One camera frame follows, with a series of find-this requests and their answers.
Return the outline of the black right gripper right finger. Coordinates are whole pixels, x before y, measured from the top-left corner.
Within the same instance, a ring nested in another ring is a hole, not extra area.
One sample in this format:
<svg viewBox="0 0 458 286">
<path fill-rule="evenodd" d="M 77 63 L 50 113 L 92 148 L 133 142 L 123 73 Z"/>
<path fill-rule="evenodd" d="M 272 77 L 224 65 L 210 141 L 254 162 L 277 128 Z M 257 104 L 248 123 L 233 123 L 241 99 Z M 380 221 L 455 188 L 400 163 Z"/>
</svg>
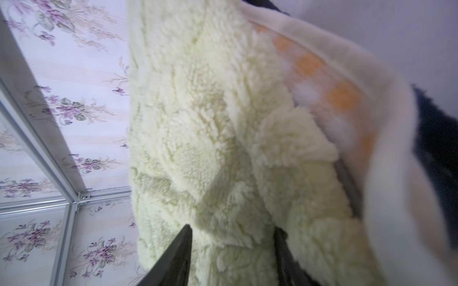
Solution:
<svg viewBox="0 0 458 286">
<path fill-rule="evenodd" d="M 293 258 L 287 243 L 287 233 L 275 227 L 273 240 L 279 286 L 319 286 Z"/>
</svg>

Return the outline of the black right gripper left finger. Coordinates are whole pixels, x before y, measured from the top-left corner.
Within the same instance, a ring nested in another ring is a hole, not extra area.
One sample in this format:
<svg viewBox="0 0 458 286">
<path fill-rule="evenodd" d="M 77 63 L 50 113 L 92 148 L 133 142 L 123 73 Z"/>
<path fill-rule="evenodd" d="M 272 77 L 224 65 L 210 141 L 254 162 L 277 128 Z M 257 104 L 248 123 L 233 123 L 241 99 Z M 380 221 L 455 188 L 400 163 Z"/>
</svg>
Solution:
<svg viewBox="0 0 458 286">
<path fill-rule="evenodd" d="M 184 225 L 138 286 L 187 286 L 192 257 L 193 231 Z"/>
</svg>

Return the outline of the light green fleece blanket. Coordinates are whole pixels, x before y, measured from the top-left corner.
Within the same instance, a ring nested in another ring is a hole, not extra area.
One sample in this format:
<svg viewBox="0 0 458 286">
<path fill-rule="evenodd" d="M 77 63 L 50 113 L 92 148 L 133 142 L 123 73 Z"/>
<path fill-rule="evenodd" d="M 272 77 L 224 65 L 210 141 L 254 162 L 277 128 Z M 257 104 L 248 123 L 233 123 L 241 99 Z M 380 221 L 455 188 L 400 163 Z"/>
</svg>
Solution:
<svg viewBox="0 0 458 286">
<path fill-rule="evenodd" d="M 323 286 L 385 280 L 328 141 L 238 1 L 130 1 L 129 180 L 151 269 L 184 225 L 190 285 L 275 286 L 274 229 Z"/>
</svg>

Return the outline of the orange checked sunflower blanket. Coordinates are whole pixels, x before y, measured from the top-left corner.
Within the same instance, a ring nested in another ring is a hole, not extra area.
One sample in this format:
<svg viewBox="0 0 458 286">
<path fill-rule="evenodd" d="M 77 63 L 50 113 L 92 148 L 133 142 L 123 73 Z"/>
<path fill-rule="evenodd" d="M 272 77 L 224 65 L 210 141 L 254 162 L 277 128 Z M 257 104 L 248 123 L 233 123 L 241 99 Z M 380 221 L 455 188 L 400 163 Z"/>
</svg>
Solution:
<svg viewBox="0 0 458 286">
<path fill-rule="evenodd" d="M 402 75 L 364 48 L 245 1 L 244 16 L 267 34 L 295 103 L 309 108 L 363 197 L 367 235 L 390 286 L 455 286 L 452 250 L 432 179 L 415 155 L 416 96 Z"/>
</svg>

